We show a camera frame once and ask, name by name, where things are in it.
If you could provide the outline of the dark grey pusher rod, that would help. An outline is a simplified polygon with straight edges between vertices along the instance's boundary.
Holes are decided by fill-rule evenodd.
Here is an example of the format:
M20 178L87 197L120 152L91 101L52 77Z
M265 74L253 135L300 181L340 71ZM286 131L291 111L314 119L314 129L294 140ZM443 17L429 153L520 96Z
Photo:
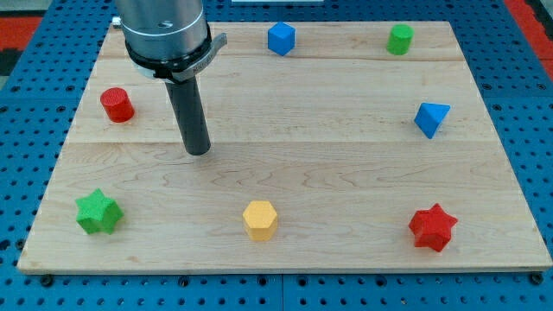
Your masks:
M165 86L185 150L192 156L205 154L211 148L211 141L196 78Z

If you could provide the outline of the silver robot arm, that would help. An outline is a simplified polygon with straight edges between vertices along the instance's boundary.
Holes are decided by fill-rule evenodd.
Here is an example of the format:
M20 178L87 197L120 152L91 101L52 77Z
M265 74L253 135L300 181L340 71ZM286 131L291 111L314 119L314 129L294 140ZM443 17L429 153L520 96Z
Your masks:
M136 68L164 82L185 150L211 148L196 76L227 44L212 36L201 0L116 0L125 47Z

